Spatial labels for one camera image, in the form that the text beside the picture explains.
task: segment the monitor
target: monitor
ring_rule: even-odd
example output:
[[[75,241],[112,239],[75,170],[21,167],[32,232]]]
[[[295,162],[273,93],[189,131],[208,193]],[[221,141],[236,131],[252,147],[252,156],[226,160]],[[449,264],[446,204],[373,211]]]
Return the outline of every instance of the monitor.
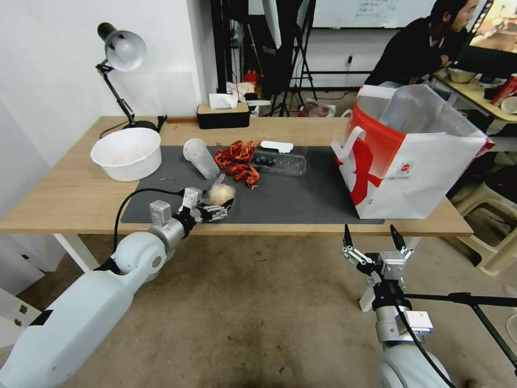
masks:
[[[508,78],[517,73],[517,0],[488,0],[453,67]]]

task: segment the lamp shade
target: lamp shade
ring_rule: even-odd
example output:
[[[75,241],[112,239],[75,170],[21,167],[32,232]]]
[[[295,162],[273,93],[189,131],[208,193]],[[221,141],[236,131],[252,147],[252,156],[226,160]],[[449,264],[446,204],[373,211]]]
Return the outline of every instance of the lamp shade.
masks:
[[[97,32],[104,40],[104,50],[109,64],[116,70],[129,72],[143,63],[145,42],[137,34],[117,30],[109,23],[101,23]]]

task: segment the bowl on desk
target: bowl on desk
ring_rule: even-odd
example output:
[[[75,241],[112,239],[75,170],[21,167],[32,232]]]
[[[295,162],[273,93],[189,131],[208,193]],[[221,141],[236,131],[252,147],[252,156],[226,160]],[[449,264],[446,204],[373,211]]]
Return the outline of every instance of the bowl on desk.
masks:
[[[456,82],[457,84],[466,84],[470,82],[477,73],[466,72],[464,70],[448,68],[449,76],[451,77],[452,82]]]
[[[160,135],[149,128],[126,128],[98,140],[90,157],[113,179],[137,181],[162,163]]]

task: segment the robotic hand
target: robotic hand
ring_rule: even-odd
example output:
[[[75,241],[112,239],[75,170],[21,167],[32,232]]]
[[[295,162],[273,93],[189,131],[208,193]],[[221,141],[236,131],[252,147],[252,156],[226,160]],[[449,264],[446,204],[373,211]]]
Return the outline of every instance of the robotic hand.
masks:
[[[168,203],[153,202],[148,232],[125,237],[106,263],[79,277],[23,331],[0,370],[0,387],[53,387],[76,373],[190,230],[228,215],[233,199],[208,206],[202,196],[185,189],[174,215]]]
[[[450,385],[444,378],[450,379],[440,361],[434,355],[425,353],[443,377],[419,349],[424,334],[433,330],[429,314],[426,311],[413,311],[402,291],[404,270],[413,250],[406,247],[404,239],[393,225],[390,231],[396,251],[363,254],[353,247],[352,236],[348,225],[345,225],[342,249],[345,259],[367,275],[367,284],[373,287],[375,293],[372,304],[377,316],[375,328],[384,349],[380,365],[382,387],[448,387]]]

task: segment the clear plastic cup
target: clear plastic cup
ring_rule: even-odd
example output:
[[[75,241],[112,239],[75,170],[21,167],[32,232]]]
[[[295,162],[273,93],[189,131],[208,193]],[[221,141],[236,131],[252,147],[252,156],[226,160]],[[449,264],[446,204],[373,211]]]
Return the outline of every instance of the clear plastic cup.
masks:
[[[219,167],[208,152],[203,140],[193,138],[183,146],[183,156],[198,169],[206,179],[215,178],[219,174]]]

